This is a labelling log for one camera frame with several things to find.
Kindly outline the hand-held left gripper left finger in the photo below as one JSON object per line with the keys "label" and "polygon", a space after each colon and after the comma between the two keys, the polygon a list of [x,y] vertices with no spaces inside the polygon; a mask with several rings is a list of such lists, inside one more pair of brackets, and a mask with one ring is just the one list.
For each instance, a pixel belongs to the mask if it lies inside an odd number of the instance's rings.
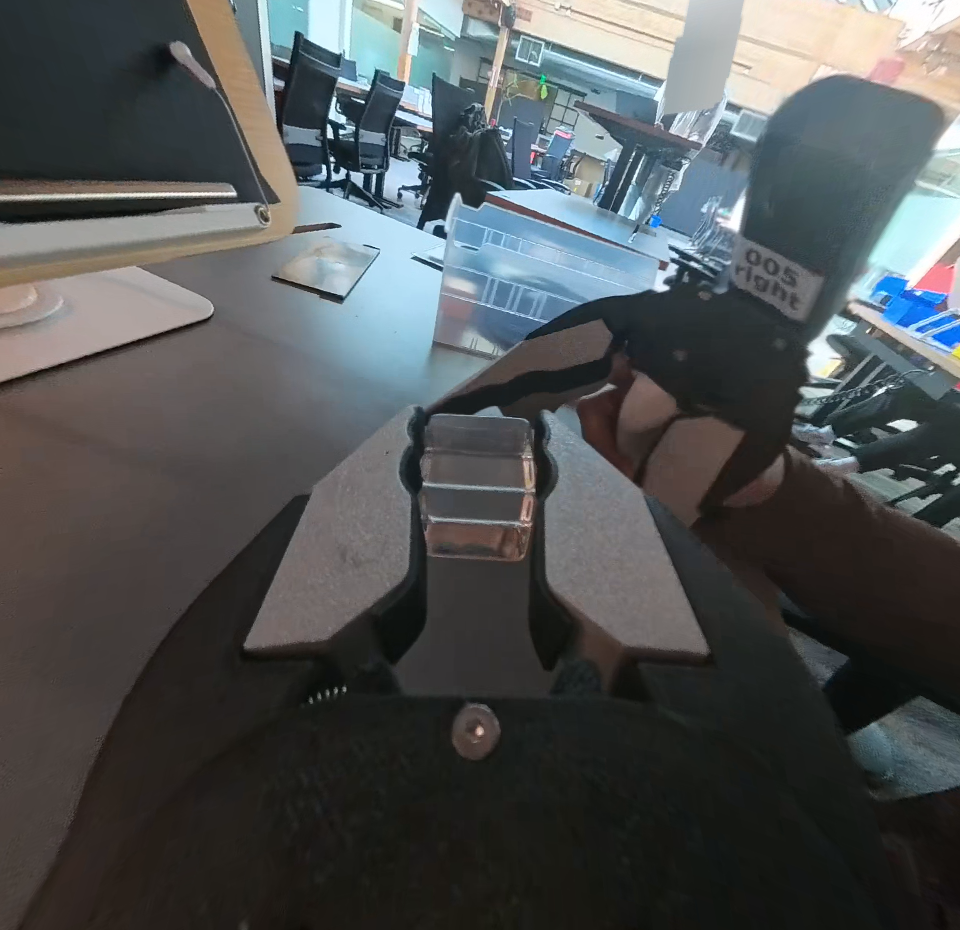
{"label": "hand-held left gripper left finger", "polygon": [[426,415],[403,408],[315,484],[248,632],[250,656],[398,662],[426,621],[416,492]]}

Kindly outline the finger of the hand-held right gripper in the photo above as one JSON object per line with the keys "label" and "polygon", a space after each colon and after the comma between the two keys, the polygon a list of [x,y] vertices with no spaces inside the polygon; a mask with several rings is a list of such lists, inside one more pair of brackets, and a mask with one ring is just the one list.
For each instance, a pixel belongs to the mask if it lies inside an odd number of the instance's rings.
{"label": "finger of the hand-held right gripper", "polygon": [[641,451],[639,438],[621,422],[622,408],[632,384],[607,384],[578,401],[582,438],[633,483],[638,482]]}
{"label": "finger of the hand-held right gripper", "polygon": [[426,408],[428,416],[498,409],[535,416],[603,389],[618,343],[601,320],[523,340]]}

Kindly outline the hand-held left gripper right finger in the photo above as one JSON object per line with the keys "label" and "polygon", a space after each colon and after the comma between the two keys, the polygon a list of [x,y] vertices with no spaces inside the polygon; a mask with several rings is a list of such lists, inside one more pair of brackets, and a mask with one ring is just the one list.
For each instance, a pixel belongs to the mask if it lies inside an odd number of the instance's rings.
{"label": "hand-held left gripper right finger", "polygon": [[701,667],[711,650],[644,493],[555,413],[534,425],[529,624],[546,670]]}

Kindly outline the clear plastic cube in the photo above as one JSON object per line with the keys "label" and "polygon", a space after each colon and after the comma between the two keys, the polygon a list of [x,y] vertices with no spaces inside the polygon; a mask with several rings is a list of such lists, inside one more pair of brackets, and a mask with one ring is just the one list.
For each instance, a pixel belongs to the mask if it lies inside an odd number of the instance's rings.
{"label": "clear plastic cube", "polygon": [[417,505],[427,554],[521,562],[537,507],[532,425],[502,415],[436,414],[423,442]]}

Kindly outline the person's right forearm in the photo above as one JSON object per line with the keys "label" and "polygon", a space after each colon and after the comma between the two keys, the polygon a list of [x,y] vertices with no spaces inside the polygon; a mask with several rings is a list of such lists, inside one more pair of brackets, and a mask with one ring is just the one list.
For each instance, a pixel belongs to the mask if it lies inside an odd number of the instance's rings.
{"label": "person's right forearm", "polygon": [[952,695],[958,541],[792,449],[693,527],[783,630],[786,597],[832,633]]}

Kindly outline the person's right hand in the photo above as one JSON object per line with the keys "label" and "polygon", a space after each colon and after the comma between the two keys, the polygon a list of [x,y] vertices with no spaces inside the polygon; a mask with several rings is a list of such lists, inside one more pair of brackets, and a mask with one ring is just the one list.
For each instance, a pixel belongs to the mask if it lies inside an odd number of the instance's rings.
{"label": "person's right hand", "polygon": [[718,508],[762,503],[784,481],[783,439],[765,448],[713,414],[681,412],[644,376],[627,390],[615,428],[633,481],[688,528]]}

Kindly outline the clear plastic storage bin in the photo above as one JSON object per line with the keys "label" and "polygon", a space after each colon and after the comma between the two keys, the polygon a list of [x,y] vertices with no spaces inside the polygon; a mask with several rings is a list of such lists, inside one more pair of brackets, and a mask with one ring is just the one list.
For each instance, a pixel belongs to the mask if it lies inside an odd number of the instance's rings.
{"label": "clear plastic storage bin", "polygon": [[453,196],[433,342],[495,360],[584,303],[654,288],[659,262],[532,216]]}

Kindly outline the grey table with brown edge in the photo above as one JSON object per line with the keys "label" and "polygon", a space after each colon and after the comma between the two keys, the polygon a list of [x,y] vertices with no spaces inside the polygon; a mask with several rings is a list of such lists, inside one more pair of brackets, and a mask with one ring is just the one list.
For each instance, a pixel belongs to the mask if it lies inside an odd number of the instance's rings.
{"label": "grey table with brown edge", "polygon": [[654,228],[601,209],[582,196],[552,189],[494,191],[486,194],[485,201],[500,209],[640,253],[655,260],[661,272],[671,265],[671,239],[662,227]]}

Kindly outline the black office chair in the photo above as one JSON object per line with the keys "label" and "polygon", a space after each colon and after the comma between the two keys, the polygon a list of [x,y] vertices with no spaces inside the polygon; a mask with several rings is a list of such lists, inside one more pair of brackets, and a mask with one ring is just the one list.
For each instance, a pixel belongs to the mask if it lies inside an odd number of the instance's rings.
{"label": "black office chair", "polygon": [[916,515],[937,528],[958,519],[958,371],[869,324],[826,335],[821,350],[841,361],[836,385],[795,420],[793,444],[844,475],[919,480],[913,494],[934,501]]}
{"label": "black office chair", "polygon": [[294,176],[315,188],[333,181],[329,149],[330,107],[344,60],[342,53],[295,32],[277,109],[278,129]]}
{"label": "black office chair", "polygon": [[349,116],[353,134],[335,134],[329,144],[333,168],[343,174],[330,187],[342,190],[345,199],[355,194],[381,214],[387,209],[383,184],[390,168],[390,133],[404,87],[389,72],[376,70],[359,109]]}
{"label": "black office chair", "polygon": [[472,103],[483,106],[471,92],[454,86],[437,75],[433,77],[433,130],[428,145],[429,161],[426,165],[428,188],[426,201],[416,224],[419,230],[423,230],[427,223],[445,220],[453,197],[459,195],[452,191],[450,184],[447,141],[459,115]]}

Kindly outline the blue plastic bins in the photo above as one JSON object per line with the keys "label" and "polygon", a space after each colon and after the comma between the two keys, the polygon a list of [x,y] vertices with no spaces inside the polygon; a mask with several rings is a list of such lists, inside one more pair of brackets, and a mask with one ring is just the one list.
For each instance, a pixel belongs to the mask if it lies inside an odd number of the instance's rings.
{"label": "blue plastic bins", "polygon": [[889,324],[951,356],[959,353],[958,289],[953,288],[955,268],[934,266],[918,285],[904,276],[880,278],[866,297]]}

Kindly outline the black jacket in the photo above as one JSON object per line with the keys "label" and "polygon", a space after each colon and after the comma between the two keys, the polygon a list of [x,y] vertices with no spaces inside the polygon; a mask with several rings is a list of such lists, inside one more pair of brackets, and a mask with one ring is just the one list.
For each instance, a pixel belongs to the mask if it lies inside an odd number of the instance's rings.
{"label": "black jacket", "polygon": [[476,209],[492,192],[510,192],[514,178],[499,131],[479,103],[465,107],[448,137],[448,177],[452,191]]}

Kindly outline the dark glossy flat plate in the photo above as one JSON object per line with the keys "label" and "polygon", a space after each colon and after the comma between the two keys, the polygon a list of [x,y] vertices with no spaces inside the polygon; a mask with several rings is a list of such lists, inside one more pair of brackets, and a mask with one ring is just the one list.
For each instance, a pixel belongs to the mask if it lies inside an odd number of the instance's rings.
{"label": "dark glossy flat plate", "polygon": [[380,250],[373,246],[323,238],[282,264],[271,277],[279,284],[342,303],[379,256]]}

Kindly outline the wooden standing desk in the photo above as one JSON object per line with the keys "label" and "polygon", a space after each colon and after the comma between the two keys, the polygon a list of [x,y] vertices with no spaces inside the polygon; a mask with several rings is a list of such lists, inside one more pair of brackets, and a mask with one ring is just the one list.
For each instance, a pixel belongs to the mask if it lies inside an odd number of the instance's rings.
{"label": "wooden standing desk", "polygon": [[601,126],[621,147],[598,206],[618,214],[631,185],[642,192],[654,168],[663,161],[695,156],[702,144],[677,136],[657,125],[645,123],[583,101],[574,104],[581,113]]}

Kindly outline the monitor with wooden frame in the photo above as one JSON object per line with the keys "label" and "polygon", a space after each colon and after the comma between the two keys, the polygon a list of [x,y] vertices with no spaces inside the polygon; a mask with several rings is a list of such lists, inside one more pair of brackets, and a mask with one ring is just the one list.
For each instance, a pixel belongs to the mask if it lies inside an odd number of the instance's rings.
{"label": "monitor with wooden frame", "polygon": [[2,384],[209,320],[146,267],[294,229],[230,0],[2,0],[1,111]]}

